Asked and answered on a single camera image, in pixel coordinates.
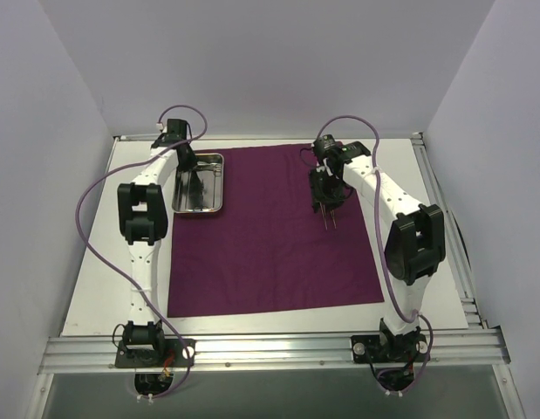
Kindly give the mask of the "purple cloth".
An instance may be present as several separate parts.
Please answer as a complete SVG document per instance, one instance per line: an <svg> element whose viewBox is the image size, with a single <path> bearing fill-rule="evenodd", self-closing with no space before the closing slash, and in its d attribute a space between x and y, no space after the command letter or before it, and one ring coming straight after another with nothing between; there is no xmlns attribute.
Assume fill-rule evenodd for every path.
<svg viewBox="0 0 540 419"><path fill-rule="evenodd" d="M223 206L175 216L172 318L379 303L383 293L359 199L325 230L298 145L230 148Z"/></svg>

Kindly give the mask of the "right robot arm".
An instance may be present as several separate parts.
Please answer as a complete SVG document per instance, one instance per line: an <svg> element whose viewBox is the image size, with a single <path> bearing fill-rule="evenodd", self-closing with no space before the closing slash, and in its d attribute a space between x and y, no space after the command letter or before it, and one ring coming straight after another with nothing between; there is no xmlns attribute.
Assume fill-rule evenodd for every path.
<svg viewBox="0 0 540 419"><path fill-rule="evenodd" d="M358 141L342 145L324 135L312 143L311 151L317 160L309 172L314 210L330 216L354 194L372 205L392 304L382 319L378 349L386 359L398 360L409 349L407 335L420 326L425 290L446 256L443 212L410 196Z"/></svg>

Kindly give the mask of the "steel instrument tray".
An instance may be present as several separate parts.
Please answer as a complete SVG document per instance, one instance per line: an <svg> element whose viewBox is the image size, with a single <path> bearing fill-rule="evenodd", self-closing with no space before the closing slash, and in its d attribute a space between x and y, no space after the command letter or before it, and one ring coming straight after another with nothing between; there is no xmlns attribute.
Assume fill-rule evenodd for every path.
<svg viewBox="0 0 540 419"><path fill-rule="evenodd" d="M225 160L220 153L200 153L199 161L218 161L222 171L175 171L173 212L181 216L215 214L223 206Z"/></svg>

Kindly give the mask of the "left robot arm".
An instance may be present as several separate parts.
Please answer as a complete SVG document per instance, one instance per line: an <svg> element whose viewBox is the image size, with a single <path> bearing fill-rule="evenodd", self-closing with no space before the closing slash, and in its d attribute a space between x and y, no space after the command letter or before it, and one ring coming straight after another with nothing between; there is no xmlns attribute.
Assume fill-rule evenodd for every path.
<svg viewBox="0 0 540 419"><path fill-rule="evenodd" d="M160 364L167 353L158 305L157 263L161 240L168 232L168 215L162 188L182 158L194 159L188 141L187 121L169 119L153 143L148 163L129 183L117 189L120 234L126 240L131 261L129 321L122 334L122 349L135 349L147 366Z"/></svg>

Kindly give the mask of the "white thin instrument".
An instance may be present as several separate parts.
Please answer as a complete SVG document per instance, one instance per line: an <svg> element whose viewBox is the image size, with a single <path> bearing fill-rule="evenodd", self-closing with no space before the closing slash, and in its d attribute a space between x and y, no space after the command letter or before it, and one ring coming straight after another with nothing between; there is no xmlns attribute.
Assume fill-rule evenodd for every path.
<svg viewBox="0 0 540 419"><path fill-rule="evenodd" d="M324 221L325 230L328 230L327 215L325 208L322 209L322 217Z"/></svg>

